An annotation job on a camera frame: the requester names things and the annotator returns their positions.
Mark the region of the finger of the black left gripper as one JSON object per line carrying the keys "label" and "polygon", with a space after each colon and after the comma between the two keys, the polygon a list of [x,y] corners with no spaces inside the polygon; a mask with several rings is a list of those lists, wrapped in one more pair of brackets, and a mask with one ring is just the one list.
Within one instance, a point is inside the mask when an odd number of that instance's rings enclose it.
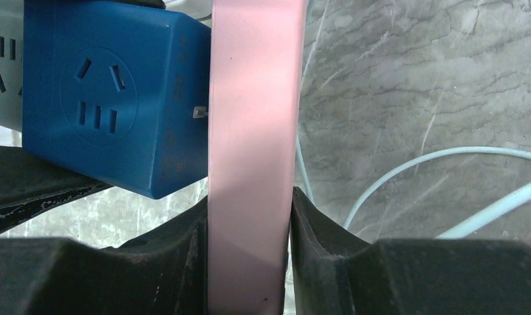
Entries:
{"label": "finger of the black left gripper", "polygon": [[0,234],[50,209],[111,188],[23,148],[0,146]]}

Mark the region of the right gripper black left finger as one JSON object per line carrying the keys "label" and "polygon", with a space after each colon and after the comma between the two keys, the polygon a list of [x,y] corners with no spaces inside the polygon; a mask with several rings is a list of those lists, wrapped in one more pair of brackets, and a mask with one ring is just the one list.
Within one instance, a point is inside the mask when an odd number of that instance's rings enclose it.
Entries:
{"label": "right gripper black left finger", "polygon": [[0,314],[205,314],[207,200],[120,247],[0,239]]}

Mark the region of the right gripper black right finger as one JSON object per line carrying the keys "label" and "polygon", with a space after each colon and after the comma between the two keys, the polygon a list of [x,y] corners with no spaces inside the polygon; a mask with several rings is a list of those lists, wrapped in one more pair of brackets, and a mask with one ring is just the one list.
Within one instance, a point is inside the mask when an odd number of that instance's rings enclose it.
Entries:
{"label": "right gripper black right finger", "polygon": [[531,314],[531,247],[507,240],[368,243],[300,188],[291,210],[298,314]]}

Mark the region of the pink slim power strip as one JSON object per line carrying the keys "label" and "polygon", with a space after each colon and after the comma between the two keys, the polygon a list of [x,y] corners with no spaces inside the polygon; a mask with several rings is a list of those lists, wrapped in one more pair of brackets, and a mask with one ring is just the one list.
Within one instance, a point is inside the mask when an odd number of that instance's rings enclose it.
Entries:
{"label": "pink slim power strip", "polygon": [[209,88],[210,314],[281,314],[306,1],[215,1]]}

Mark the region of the blue cube adapter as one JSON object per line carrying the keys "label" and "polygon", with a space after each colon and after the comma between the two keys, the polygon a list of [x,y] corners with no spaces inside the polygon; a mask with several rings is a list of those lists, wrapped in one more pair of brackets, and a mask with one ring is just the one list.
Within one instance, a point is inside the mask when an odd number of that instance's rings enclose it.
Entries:
{"label": "blue cube adapter", "polygon": [[113,1],[26,1],[22,145],[160,199],[207,176],[211,28]]}

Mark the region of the dark green cube adapter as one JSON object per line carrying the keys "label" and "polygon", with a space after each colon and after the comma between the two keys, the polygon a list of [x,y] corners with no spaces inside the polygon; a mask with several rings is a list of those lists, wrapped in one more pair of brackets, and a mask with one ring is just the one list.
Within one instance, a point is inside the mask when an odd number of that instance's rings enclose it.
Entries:
{"label": "dark green cube adapter", "polygon": [[24,2],[0,1],[0,126],[22,130]]}

